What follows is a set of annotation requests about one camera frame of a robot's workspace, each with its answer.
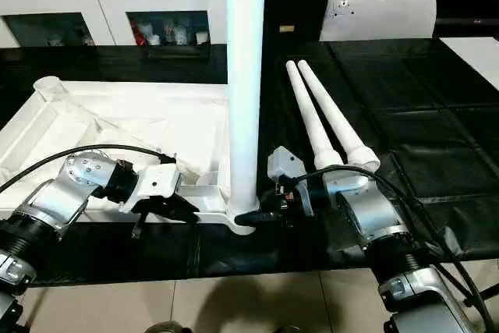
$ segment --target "black cable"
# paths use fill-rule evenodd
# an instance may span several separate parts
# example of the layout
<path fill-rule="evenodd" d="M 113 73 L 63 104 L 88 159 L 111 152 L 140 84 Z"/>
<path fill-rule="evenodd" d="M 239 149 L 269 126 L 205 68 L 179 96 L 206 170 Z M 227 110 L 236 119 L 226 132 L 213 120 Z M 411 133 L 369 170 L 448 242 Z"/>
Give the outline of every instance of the black cable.
<path fill-rule="evenodd" d="M 90 146 L 74 147 L 74 148 L 70 148 L 68 150 L 59 152 L 57 154 L 53 154 L 52 156 L 49 156 L 43 160 L 40 160 L 39 162 L 24 169 L 22 172 L 18 173 L 17 175 L 12 177 L 9 181 L 7 181 L 2 186 L 0 186 L 0 193 L 3 193 L 10 186 L 12 186 L 14 183 L 18 182 L 20 179 L 26 177 L 34 170 L 40 168 L 41 166 L 43 166 L 51 161 L 62 158 L 64 156 L 74 154 L 75 152 L 88 151 L 88 150 L 105 150 L 105 149 L 109 149 L 109 148 L 116 149 L 116 150 L 135 151 L 135 152 L 140 152 L 142 154 L 149 154 L 149 155 L 152 155 L 152 156 L 159 158 L 161 163 L 172 162 L 175 160 L 174 158 L 170 158 L 169 156 L 162 154 L 161 152 L 148 150 L 147 148 L 142 148 L 142 147 L 127 146 L 124 144 L 92 144 Z"/>
<path fill-rule="evenodd" d="M 311 179 L 313 177 L 323 175 L 324 173 L 334 172 L 334 171 L 357 172 L 360 175 L 364 175 L 366 177 L 374 179 L 376 182 L 380 183 L 384 188 L 390 190 L 401 201 L 402 205 L 405 205 L 405 207 L 407 207 L 423 223 L 426 230 L 431 235 L 432 239 L 444 251 L 444 254 L 451 259 L 451 262 L 456 267 L 459 274 L 462 276 L 463 280 L 465 281 L 466 285 L 469 288 L 469 291 L 472 294 L 473 304 L 475 305 L 475 308 L 478 310 L 480 316 L 483 319 L 483 323 L 485 324 L 487 333 L 493 333 L 496 331 L 494 321 L 490 317 L 489 310 L 487 309 L 487 306 L 485 305 L 485 302 L 482 296 L 480 295 L 480 291 L 476 287 L 475 282 L 473 282 L 473 279 L 469 275 L 468 271 L 462 266 L 459 259 L 449 248 L 449 246 L 445 242 L 445 239 L 438 232 L 431 216 L 424 210 L 423 205 L 418 200 L 411 199 L 409 201 L 409 198 L 406 197 L 405 194 L 397 186 L 393 185 L 385 178 L 373 172 L 367 171 L 366 169 L 354 167 L 351 165 L 331 165 L 329 167 L 319 169 L 315 172 L 307 173 L 305 175 L 301 175 L 300 177 L 296 177 L 293 179 L 293 181 L 298 183 L 300 181 L 303 181 L 304 179 Z"/>
<path fill-rule="evenodd" d="M 433 262 L 434 267 L 447 279 L 449 282 L 457 289 L 459 292 L 466 298 L 466 299 L 473 299 L 473 296 L 471 293 L 468 291 L 467 288 L 465 288 L 459 280 L 454 277 L 451 272 L 449 272 L 447 269 L 442 266 L 442 264 L 438 262 Z"/>

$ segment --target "black tablecloth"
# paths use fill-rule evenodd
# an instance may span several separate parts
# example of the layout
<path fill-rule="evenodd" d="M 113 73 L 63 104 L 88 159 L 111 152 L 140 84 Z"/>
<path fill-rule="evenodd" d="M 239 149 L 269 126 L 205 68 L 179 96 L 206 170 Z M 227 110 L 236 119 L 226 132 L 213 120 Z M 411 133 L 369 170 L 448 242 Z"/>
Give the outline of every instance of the black tablecloth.
<path fill-rule="evenodd" d="M 499 93 L 437 40 L 310 43 L 266 51 L 258 192 L 267 156 L 285 146 L 313 170 L 313 152 L 285 71 L 304 58 L 364 141 L 379 173 L 420 198 L 461 259 L 499 257 Z M 0 50 L 0 125 L 47 75 L 62 80 L 226 83 L 225 46 Z M 324 121 L 332 143 L 338 141 Z M 317 208 L 329 210 L 316 186 Z M 293 230 L 236 236 L 223 225 L 74 225 L 38 285 L 129 282 L 362 266 L 340 214 Z"/>

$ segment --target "robotic arm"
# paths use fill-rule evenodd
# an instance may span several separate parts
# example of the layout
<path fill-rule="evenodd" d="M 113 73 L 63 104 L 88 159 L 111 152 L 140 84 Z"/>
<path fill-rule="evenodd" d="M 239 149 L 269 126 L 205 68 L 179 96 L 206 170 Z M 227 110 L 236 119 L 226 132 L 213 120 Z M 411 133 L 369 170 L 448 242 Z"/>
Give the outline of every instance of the robotic arm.
<path fill-rule="evenodd" d="M 279 147 L 269 157 L 267 174 L 276 182 L 275 195 L 280 202 L 262 202 L 264 207 L 273 206 L 274 210 L 244 214 L 236 222 L 287 224 L 315 215 L 310 213 L 306 180 L 298 185 L 293 182 L 305 175 L 303 163 L 294 154 Z M 355 228 L 357 242 L 379 283 L 380 297 L 393 313 L 384 324 L 384 331 L 473 333 L 457 300 L 438 271 L 428 264 L 398 209 L 381 193 L 376 182 L 350 171 L 326 172 L 322 179 L 330 201 L 327 209 L 341 210 Z"/>
<path fill-rule="evenodd" d="M 120 211 L 140 214 L 132 237 L 140 236 L 149 213 L 196 222 L 197 208 L 175 194 L 180 173 L 174 158 L 135 172 L 133 165 L 99 151 L 66 158 L 55 179 L 42 183 L 12 215 L 0 222 L 0 332 L 22 331 L 15 296 L 26 291 L 37 269 L 87 207 L 90 197 L 107 198 Z"/>

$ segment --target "cable connector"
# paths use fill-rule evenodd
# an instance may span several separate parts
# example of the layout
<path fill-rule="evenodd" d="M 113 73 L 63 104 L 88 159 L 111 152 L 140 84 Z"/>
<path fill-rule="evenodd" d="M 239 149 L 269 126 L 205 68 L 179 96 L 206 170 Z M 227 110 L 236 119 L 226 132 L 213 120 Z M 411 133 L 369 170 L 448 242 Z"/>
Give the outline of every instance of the cable connector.
<path fill-rule="evenodd" d="M 160 164 L 176 164 L 177 159 L 168 156 L 167 154 L 159 154 L 157 156 Z"/>

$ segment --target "white countertop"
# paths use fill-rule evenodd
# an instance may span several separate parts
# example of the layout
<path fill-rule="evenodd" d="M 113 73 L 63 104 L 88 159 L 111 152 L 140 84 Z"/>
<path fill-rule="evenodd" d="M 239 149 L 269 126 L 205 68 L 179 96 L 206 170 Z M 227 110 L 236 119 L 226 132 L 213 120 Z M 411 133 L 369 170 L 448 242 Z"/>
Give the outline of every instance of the white countertop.
<path fill-rule="evenodd" d="M 456 37 L 441 40 L 499 90 L 499 41 L 492 37 Z"/>

